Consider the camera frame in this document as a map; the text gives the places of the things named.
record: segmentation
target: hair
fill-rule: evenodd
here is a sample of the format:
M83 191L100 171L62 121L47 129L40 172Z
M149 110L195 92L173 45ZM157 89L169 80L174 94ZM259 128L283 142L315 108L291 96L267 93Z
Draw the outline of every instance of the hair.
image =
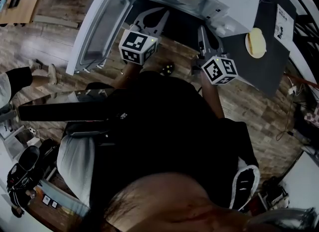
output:
M11 211L13 215L16 216L17 218L21 218L22 215L24 214L24 211L22 209L21 209L21 213L19 213L13 206L11 206Z
M119 232L119 230L111 225L108 220L116 221L122 215L136 208L138 204L135 201L126 200L126 196L132 191L132 188L126 188L117 193L109 203L103 200L103 196L99 201L92 203L88 213L82 219L77 219L71 224L70 231L86 232L86 231L108 231Z

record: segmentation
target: black shirt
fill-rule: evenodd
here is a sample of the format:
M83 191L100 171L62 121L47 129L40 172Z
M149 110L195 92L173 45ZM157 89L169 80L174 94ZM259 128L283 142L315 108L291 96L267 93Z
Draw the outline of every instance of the black shirt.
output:
M116 145L96 148L90 206L106 207L133 181L155 173L189 175L211 200L229 207L239 152L258 165L245 123L217 119L186 81L141 73L129 89Z

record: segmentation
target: microwave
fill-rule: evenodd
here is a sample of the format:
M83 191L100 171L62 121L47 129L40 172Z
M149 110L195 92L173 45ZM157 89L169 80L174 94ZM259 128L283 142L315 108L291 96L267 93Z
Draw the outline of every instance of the microwave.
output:
M250 32L259 0L152 0L202 19L220 37ZM135 0L93 0L76 37L66 72L103 67Z

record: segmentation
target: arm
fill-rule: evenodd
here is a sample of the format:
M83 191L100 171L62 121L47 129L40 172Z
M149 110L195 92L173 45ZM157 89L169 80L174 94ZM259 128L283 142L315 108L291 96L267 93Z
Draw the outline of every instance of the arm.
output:
M35 198L35 196L36 196L36 191L35 191L35 190L26 190L26 191L25 191L25 194L26 194L28 197Z
M136 63L129 62L121 72L121 75L114 80L112 86L116 89L127 88L132 81L137 79L142 68L142 66Z
M208 103L209 107L215 113L217 118L224 118L224 111L220 103L217 86L212 85L205 73L202 71L200 73L201 86L203 92L203 98Z

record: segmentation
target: table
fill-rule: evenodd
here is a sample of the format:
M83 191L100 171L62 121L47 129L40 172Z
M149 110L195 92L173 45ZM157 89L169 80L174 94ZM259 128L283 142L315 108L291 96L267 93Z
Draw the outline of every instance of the table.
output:
M236 63L239 76L247 83L255 86L267 96L273 97L279 87L285 66L289 60L289 51L274 38L277 16L277 4L295 20L296 8L289 0L271 0L272 3L261 3L258 8L255 27L263 31L267 43L267 52L261 59L251 57L246 49L246 34L222 38L225 51ZM167 7L149 0L137 0L126 19L132 24L143 11L153 7ZM162 34L183 45L199 51L197 30L205 24L203 20L167 7L170 16ZM212 47L218 47L218 42L211 34L209 41Z
M14 23L31 23L33 21L60 24L67 27L77 28L78 24L52 18L48 16L36 15L37 5L41 0L20 0L17 7L3 8L0 12L0 24L14 24Z
M267 44L267 52L260 59L249 55L245 45L245 34L223 38L224 48L235 60L239 75L253 86L273 97L279 87L290 52L274 38L277 4L293 20L296 19L296 8L289 0L270 0L271 3L260 3L255 27L260 28Z

